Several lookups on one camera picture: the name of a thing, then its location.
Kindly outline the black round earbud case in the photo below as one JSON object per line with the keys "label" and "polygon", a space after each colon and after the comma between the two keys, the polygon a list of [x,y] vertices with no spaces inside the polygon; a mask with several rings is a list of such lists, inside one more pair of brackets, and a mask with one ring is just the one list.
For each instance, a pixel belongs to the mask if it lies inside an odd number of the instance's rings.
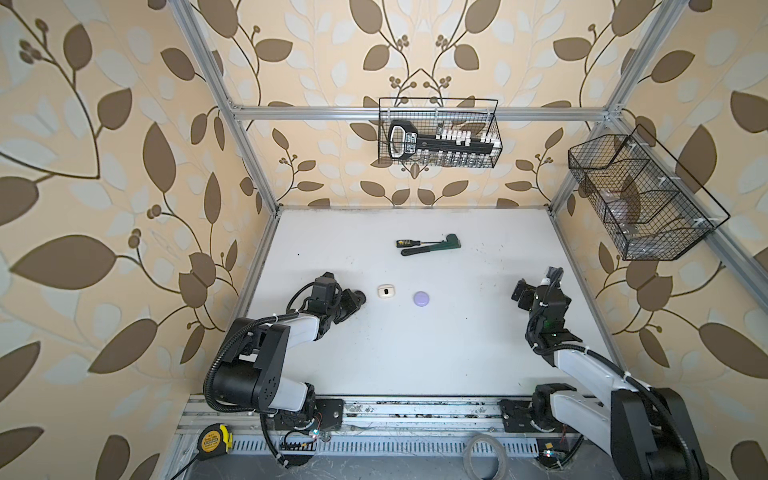
{"label": "black round earbud case", "polygon": [[362,291],[355,290],[352,292],[352,296],[357,309],[360,309],[366,303],[366,296]]}

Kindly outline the white earbud charging case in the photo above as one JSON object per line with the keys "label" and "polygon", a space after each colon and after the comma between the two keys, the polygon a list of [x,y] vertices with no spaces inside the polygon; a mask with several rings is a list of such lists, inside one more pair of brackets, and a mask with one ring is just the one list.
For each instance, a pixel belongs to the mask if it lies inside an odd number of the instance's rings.
{"label": "white earbud charging case", "polygon": [[392,298],[395,293],[395,287],[391,284],[384,284],[377,287],[377,294],[382,299]]}

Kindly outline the purple round earbud case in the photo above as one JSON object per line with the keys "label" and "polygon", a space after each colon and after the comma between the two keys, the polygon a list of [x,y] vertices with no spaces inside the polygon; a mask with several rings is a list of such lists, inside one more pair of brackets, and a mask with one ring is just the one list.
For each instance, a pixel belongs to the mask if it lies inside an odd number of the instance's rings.
{"label": "purple round earbud case", "polygon": [[425,307],[425,306],[427,306],[429,304],[430,297],[424,291],[417,291],[413,295],[413,302],[414,302],[415,305],[417,305],[419,307]]}

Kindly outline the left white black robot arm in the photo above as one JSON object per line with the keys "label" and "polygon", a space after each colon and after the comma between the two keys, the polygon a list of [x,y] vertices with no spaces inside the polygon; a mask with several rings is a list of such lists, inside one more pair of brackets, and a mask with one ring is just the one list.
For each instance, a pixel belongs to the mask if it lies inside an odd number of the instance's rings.
{"label": "left white black robot arm", "polygon": [[234,321],[204,382],[207,405],[220,413],[316,416],[315,387],[283,375],[291,348],[318,341],[366,302],[360,290],[343,288],[331,272],[301,287],[282,314]]}

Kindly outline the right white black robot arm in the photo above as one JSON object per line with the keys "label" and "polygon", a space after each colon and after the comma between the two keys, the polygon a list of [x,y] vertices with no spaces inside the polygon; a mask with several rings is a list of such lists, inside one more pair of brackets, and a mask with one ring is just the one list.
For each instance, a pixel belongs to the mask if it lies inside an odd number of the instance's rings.
{"label": "right white black robot arm", "polygon": [[537,285],[519,280],[511,295],[528,315],[533,354],[576,380],[535,387],[524,417],[534,429],[578,432],[609,455],[624,479],[706,479],[703,451],[682,396],[654,388],[586,346],[565,326],[572,302],[551,267]]}

